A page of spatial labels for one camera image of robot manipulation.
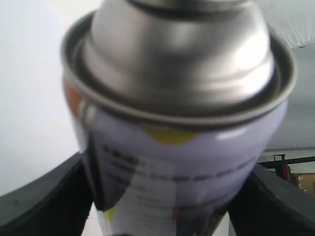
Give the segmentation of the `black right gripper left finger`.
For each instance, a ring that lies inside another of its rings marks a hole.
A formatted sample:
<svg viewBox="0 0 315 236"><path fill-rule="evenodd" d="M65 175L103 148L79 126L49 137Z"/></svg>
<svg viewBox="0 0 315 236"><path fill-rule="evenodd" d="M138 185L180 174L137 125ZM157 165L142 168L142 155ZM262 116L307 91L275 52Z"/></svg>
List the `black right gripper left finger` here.
<svg viewBox="0 0 315 236"><path fill-rule="evenodd" d="M93 203L77 153L0 198L1 236L80 236Z"/></svg>

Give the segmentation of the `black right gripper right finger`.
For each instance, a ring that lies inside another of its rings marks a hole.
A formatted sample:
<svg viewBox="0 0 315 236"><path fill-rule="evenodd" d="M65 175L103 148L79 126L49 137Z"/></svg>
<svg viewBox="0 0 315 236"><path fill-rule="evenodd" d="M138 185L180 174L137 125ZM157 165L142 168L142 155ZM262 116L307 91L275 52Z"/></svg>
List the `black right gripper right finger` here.
<svg viewBox="0 0 315 236"><path fill-rule="evenodd" d="M238 236L313 236L315 197L256 165L228 213Z"/></svg>

